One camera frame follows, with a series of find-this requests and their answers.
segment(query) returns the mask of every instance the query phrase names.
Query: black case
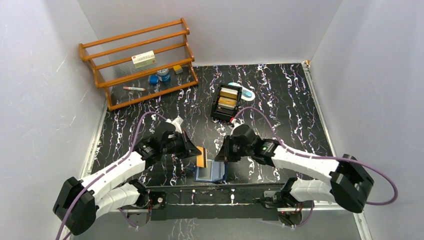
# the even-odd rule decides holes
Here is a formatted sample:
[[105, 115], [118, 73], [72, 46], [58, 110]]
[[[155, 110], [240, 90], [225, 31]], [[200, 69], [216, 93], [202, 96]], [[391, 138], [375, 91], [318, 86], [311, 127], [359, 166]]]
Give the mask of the black case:
[[[220, 99], [221, 88], [224, 87], [226, 89], [236, 90], [238, 92], [237, 99], [235, 102], [235, 108], [233, 110], [226, 109], [227, 113], [219, 112], [218, 109], [218, 100]], [[229, 122], [239, 111], [240, 107], [240, 99], [242, 98], [242, 88], [240, 86], [231, 86], [228, 84], [220, 83], [218, 89], [215, 94], [215, 98], [212, 103], [212, 111], [210, 112], [210, 116], [214, 119], [224, 120]]]

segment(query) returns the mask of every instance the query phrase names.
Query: marble pattern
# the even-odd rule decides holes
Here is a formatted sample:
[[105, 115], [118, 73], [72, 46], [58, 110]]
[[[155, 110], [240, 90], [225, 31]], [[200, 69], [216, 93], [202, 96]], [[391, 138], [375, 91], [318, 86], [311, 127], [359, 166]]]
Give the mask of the marble pattern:
[[[210, 117], [215, 89], [219, 83], [237, 82], [251, 89], [256, 97], [253, 101], [241, 101], [242, 107], [255, 107], [267, 116], [278, 136], [291, 147], [317, 155], [329, 156], [331, 150], [322, 126], [311, 90], [300, 63], [220, 65], [194, 68], [200, 84], [167, 95], [140, 102], [115, 111], [108, 111], [97, 146], [92, 173], [121, 158], [130, 148], [138, 118], [146, 111], [161, 113], [167, 118], [180, 116], [182, 128], [193, 143], [208, 151], [213, 159], [218, 153], [223, 138], [231, 129], [225, 122]], [[191, 81], [184, 76], [171, 81]], [[242, 120], [250, 125], [262, 138], [271, 138], [272, 131], [257, 112], [247, 110]], [[159, 123], [157, 116], [144, 120], [138, 138], [154, 132]], [[134, 176], [147, 186], [204, 185], [194, 182], [191, 167], [195, 158], [176, 159], [167, 155], [161, 162]], [[224, 184], [285, 182], [288, 178], [306, 178], [289, 169], [278, 169], [259, 165], [250, 158], [228, 164], [228, 176]]]

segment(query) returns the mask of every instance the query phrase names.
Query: wooden frame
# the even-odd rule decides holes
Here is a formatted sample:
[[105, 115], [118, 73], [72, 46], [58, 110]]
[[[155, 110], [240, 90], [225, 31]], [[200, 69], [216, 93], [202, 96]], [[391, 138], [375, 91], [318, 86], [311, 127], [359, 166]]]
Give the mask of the wooden frame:
[[[173, 32], [173, 33], [170, 33], [170, 34], [166, 34], [166, 35], [162, 35], [162, 36], [158, 36], [158, 37], [155, 37], [155, 38], [152, 38], [152, 39], [143, 40], [143, 41], [139, 41], [139, 42], [136, 42], [136, 43], [128, 44], [128, 45], [125, 45], [125, 46], [116, 47], [116, 48], [113, 48], [113, 49], [105, 50], [105, 51], [94, 53], [94, 54], [88, 54], [88, 52], [87, 52], [87, 48], [90, 48], [90, 47], [94, 47], [94, 46], [97, 46], [97, 45], [101, 45], [101, 44], [105, 44], [105, 43], [109, 43], [109, 42], [113, 42], [113, 41], [118, 41], [120, 39], [132, 37], [132, 36], [136, 36], [136, 35], [140, 35], [140, 34], [144, 34], [144, 33], [148, 33], [148, 32], [154, 31], [154, 30], [163, 29], [163, 28], [167, 28], [167, 27], [175, 26], [175, 25], [182, 25], [183, 30]], [[94, 83], [95, 83], [97, 88], [102, 88], [104, 90], [104, 93], [105, 93], [106, 98], [107, 98], [107, 106], [108, 106], [109, 110], [112, 111], [112, 110], [115, 110], [115, 109], [126, 107], [126, 106], [131, 105], [131, 104], [139, 103], [141, 101], [145, 101], [145, 100], [148, 100], [148, 99], [151, 99], [151, 98], [155, 98], [155, 97], [158, 97], [158, 96], [161, 96], [161, 95], [164, 95], [164, 94], [168, 94], [168, 93], [171, 93], [171, 92], [183, 89], [183, 88], [188, 88], [190, 86], [194, 86], [194, 85], [199, 84], [199, 79], [196, 76], [196, 73], [193, 69], [192, 62], [194, 62], [195, 57], [193, 55], [192, 50], [190, 49], [189, 42], [187, 41], [187, 35], [188, 34], [190, 34], [189, 26], [187, 25], [184, 18], [181, 18], [180, 20], [177, 20], [177, 21], [172, 21], [172, 22], [161, 24], [161, 25], [144, 28], [144, 29], [140, 29], [140, 30], [137, 30], [137, 31], [124, 33], [124, 34], [121, 34], [121, 35], [112, 36], [112, 37], [108, 37], [108, 38], [105, 38], [105, 39], [101, 39], [101, 40], [97, 40], [97, 41], [93, 41], [93, 42], [89, 42], [89, 43], [84, 43], [84, 44], [80, 43], [79, 44], [79, 57], [81, 58], [81, 60], [83, 62], [86, 62], [87, 65], [91, 68], [91, 70], [93, 72]], [[162, 40], [165, 40], [165, 39], [175, 38], [175, 37], [179, 37], [179, 36], [182, 36], [182, 42], [181, 43], [177, 43], [177, 44], [174, 44], [174, 45], [170, 45], [170, 46], [166, 46], [166, 47], [162, 47], [162, 48], [153, 50], [153, 52], [155, 54], [158, 54], [158, 53], [163, 53], [163, 52], [170, 51], [170, 50], [173, 50], [173, 49], [176, 49], [176, 48], [184, 48], [185, 58], [178, 60], [178, 61], [175, 61], [175, 62], [172, 62], [172, 63], [169, 63], [169, 64], [160, 65], [160, 66], [150, 68], [150, 69], [147, 69], [147, 70], [144, 70], [144, 71], [141, 71], [141, 72], [136, 72], [136, 73], [126, 75], [126, 76], [122, 76], [122, 77], [119, 77], [119, 78], [116, 78], [116, 79], [113, 79], [113, 80], [105, 81], [102, 74], [100, 73], [101, 69], [112, 67], [112, 66], [115, 66], [115, 65], [118, 65], [118, 64], [123, 64], [123, 63], [126, 63], [126, 62], [130, 62], [130, 61], [132, 61], [131, 56], [128, 56], [128, 57], [125, 57], [125, 58], [122, 58], [122, 59], [119, 59], [119, 60], [107, 62], [107, 63], [104, 63], [104, 64], [100, 64], [100, 65], [96, 65], [93, 61], [93, 59], [95, 59], [95, 58], [107, 56], [109, 54], [118, 53], [118, 52], [125, 51], [125, 50], [128, 50], [128, 49], [148, 45], [148, 44], [151, 44], [151, 43], [155, 43], [155, 42], [159, 42], [159, 41], [162, 41]], [[145, 77], [145, 76], [153, 75], [158, 70], [161, 70], [161, 69], [164, 69], [164, 68], [171, 69], [175, 65], [180, 65], [180, 66], [187, 65], [190, 68], [190, 73], [192, 74], [194, 80], [191, 81], [191, 82], [188, 82], [188, 83], [185, 83], [185, 84], [182, 84], [182, 85], [179, 85], [179, 86], [175, 86], [175, 87], [172, 87], [172, 88], [168, 88], [168, 89], [165, 89], [165, 90], [153, 93], [153, 94], [149, 94], [149, 95], [146, 95], [146, 96], [134, 99], [134, 100], [130, 100], [130, 101], [127, 101], [127, 102], [123, 102], [123, 103], [120, 103], [120, 104], [113, 105], [112, 96], [111, 96], [111, 92], [109, 90], [109, 87], [113, 87], [113, 86], [118, 85], [118, 84], [123, 84], [123, 83], [129, 82], [129, 81], [132, 81], [132, 80], [135, 80], [135, 79], [138, 79], [138, 78], [142, 78], [142, 77]]]

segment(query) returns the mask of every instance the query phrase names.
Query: white marker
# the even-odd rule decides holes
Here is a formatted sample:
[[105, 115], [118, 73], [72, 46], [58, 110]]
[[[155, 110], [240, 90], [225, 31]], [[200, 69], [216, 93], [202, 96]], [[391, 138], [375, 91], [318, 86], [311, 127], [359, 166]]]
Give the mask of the white marker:
[[123, 89], [126, 89], [126, 90], [137, 90], [137, 91], [146, 91], [145, 88], [142, 88], [142, 87], [132, 87], [132, 86], [124, 86]]

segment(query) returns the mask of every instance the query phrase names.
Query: white wall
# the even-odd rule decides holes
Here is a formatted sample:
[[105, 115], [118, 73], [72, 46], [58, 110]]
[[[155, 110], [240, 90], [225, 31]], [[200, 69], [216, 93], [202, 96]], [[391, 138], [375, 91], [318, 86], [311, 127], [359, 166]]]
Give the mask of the white wall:
[[[387, 173], [389, 206], [366, 206], [375, 240], [424, 235], [424, 2], [345, 0], [311, 62], [336, 153]], [[379, 177], [371, 201], [392, 196]]]
[[54, 239], [53, 205], [79, 177], [105, 102], [78, 56], [97, 40], [76, 0], [0, 1], [0, 232]]
[[78, 0], [99, 39], [184, 17], [195, 65], [310, 60], [341, 1]]

